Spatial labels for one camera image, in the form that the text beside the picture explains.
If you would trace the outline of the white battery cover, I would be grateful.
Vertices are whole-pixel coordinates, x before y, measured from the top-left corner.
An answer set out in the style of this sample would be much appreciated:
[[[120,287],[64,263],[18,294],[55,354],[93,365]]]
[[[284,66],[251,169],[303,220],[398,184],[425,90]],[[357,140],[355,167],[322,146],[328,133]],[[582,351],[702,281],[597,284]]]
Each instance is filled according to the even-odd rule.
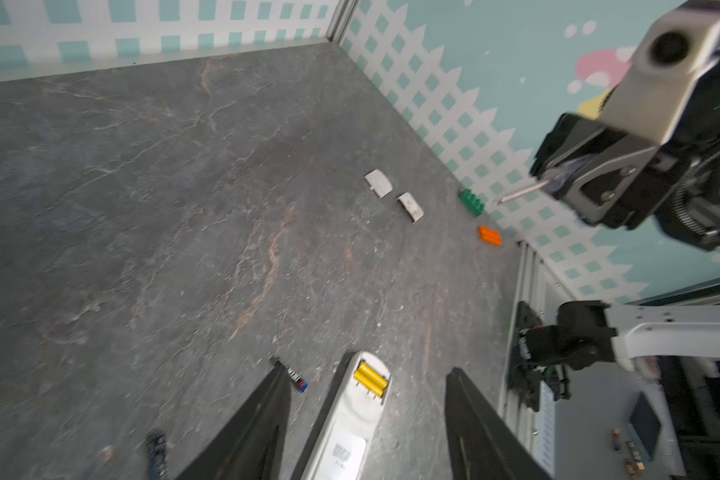
[[[405,209],[413,223],[419,221],[424,216],[424,211],[417,200],[410,192],[401,194],[397,201]]]
[[[371,191],[379,198],[384,198],[392,192],[393,186],[388,177],[379,169],[375,169],[364,176]]]

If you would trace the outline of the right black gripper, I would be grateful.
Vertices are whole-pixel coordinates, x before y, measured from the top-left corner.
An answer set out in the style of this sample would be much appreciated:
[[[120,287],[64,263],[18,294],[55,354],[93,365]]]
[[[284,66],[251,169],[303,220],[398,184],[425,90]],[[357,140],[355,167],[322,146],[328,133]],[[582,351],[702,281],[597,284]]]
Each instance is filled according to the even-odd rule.
[[[561,115],[539,147],[530,175],[589,226],[634,230],[696,166],[642,137],[574,113]]]

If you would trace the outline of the white air conditioner remote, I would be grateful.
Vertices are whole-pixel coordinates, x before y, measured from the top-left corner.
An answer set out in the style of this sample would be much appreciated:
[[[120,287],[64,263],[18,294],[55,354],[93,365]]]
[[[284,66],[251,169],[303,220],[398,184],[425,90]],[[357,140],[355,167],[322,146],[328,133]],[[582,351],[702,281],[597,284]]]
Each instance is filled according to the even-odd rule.
[[[354,379],[362,361],[388,380],[382,398]],[[391,371],[382,360],[367,351],[352,357],[303,471],[304,479],[361,477],[390,389]]]

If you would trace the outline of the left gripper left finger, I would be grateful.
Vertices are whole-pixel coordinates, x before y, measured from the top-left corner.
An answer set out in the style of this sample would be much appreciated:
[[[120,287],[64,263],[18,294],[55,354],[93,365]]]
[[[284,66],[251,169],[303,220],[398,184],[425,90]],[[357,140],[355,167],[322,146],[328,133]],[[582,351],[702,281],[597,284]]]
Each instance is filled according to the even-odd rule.
[[[274,367],[181,479],[277,479],[291,406],[286,370]]]

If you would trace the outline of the black AAA battery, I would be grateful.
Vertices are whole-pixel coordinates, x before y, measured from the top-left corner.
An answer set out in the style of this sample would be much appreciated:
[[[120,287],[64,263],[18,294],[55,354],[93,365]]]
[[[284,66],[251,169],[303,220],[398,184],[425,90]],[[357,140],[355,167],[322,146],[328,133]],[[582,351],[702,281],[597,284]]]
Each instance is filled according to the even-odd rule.
[[[304,380],[304,378],[287,365],[280,357],[274,357],[272,362],[275,366],[281,367],[285,371],[297,391],[304,393],[307,390],[308,383]]]
[[[168,480],[167,439],[162,431],[153,431],[147,438],[148,473],[151,480]]]

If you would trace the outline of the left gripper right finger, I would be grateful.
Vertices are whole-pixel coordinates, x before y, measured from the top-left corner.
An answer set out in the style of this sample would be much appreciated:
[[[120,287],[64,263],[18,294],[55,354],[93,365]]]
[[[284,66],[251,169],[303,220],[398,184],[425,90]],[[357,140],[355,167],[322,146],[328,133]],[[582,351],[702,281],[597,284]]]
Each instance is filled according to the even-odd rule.
[[[551,479],[460,368],[446,377],[444,416],[455,479]]]

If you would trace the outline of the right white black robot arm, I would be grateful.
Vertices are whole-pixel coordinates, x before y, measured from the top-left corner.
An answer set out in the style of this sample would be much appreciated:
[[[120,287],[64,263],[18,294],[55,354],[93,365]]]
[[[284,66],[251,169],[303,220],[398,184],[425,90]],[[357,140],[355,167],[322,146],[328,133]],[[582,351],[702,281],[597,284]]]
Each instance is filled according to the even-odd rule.
[[[581,298],[627,303],[720,280],[720,58],[664,145],[566,113],[531,174],[551,197],[533,243]]]

